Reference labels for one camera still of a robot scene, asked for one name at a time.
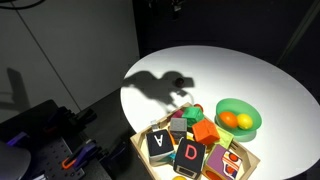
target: orange block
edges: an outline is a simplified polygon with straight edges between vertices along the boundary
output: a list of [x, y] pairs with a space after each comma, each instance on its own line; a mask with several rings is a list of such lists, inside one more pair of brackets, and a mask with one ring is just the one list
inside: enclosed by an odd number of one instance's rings
[[220, 139], [216, 125], [203, 119], [192, 126], [195, 140], [204, 145], [209, 145]]

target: table surface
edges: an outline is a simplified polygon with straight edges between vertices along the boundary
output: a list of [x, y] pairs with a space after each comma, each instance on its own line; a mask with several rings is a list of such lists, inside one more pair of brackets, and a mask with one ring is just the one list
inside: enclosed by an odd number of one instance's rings
[[[186, 79], [182, 90], [172, 83], [179, 76]], [[290, 178], [319, 160], [319, 104], [293, 77], [256, 57], [207, 46], [164, 49], [134, 64], [121, 87], [136, 132], [186, 102], [201, 104], [214, 119], [225, 98], [248, 102], [262, 117], [255, 137], [241, 142], [261, 160], [252, 179]]]

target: wooden tray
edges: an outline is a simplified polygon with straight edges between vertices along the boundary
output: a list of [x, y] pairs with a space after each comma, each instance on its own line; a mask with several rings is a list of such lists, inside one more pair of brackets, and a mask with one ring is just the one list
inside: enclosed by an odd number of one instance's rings
[[[186, 107], [192, 106], [190, 103], [186, 103], [182, 105], [180, 108], [172, 111], [171, 113], [167, 114], [165, 117], [161, 118], [157, 121], [158, 126], [160, 129], [165, 129], [169, 125], [169, 121], [172, 117], [172, 115], [181, 109], [184, 111]], [[148, 159], [148, 149], [145, 142], [145, 136], [147, 133], [151, 132], [152, 128], [151, 126], [148, 126], [146, 129], [142, 130], [141, 132], [133, 135], [130, 140], [136, 149], [141, 161], [147, 168], [149, 174], [153, 179], [156, 180], [170, 180], [175, 176], [181, 176], [180, 174], [174, 172], [172, 165], [166, 164], [158, 167], [153, 167], [149, 164]], [[242, 158], [242, 165], [240, 167], [240, 170], [238, 172], [237, 178], [239, 180], [248, 179], [252, 172], [256, 169], [257, 165], [260, 162], [260, 159], [256, 157], [254, 154], [252, 154], [249, 150], [247, 150], [245, 147], [243, 147], [240, 143], [238, 143], [236, 140], [232, 140], [230, 144], [230, 151], [234, 152], [238, 156]], [[201, 175], [199, 179], [207, 179], [205, 176]]]

